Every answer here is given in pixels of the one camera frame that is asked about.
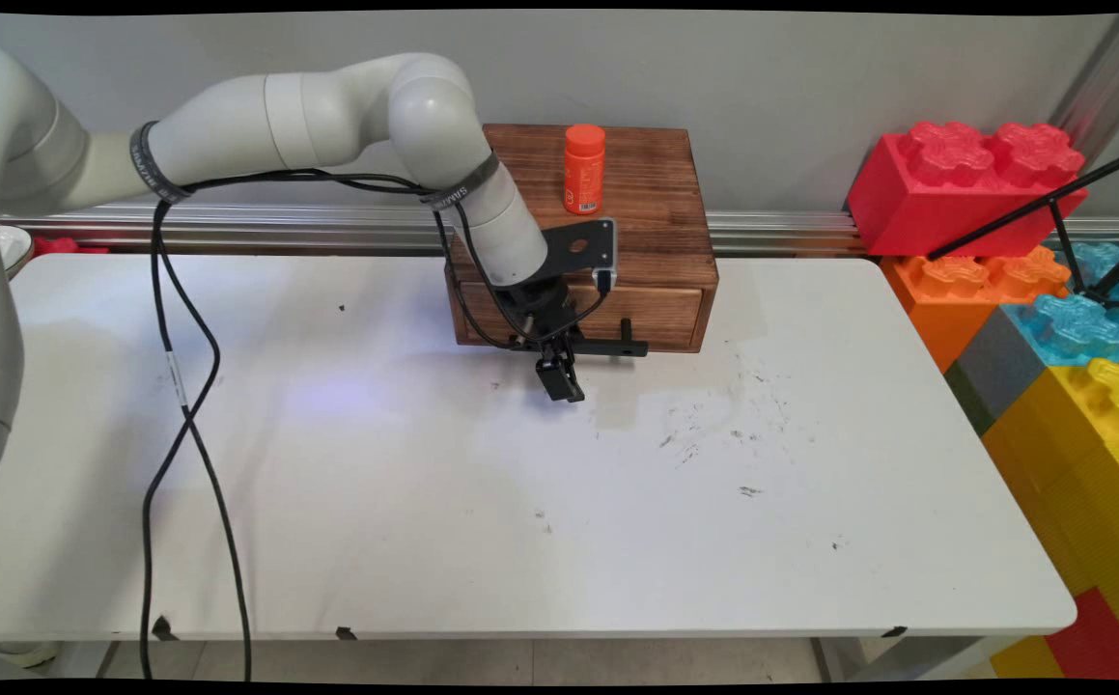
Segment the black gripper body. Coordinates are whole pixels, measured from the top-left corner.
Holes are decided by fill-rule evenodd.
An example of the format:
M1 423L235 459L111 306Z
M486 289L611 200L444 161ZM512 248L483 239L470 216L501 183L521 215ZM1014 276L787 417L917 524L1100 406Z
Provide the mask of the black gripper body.
M523 328L525 334L544 336L571 322L572 326L564 334L556 335L556 339L580 342L581 330L575 322L579 312L571 287L563 278L498 289L498 300L507 320Z

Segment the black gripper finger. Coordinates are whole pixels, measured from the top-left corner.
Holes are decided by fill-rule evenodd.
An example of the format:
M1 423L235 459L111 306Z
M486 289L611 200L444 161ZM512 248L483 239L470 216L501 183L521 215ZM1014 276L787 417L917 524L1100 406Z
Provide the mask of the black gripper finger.
M546 389L546 394L551 396L551 338L546 342L525 342L525 347L529 351L538 353L538 360L534 364L534 370L543 387Z
M576 377L575 342L580 339L576 328L568 328L551 340L551 400L555 402L581 402L584 391Z

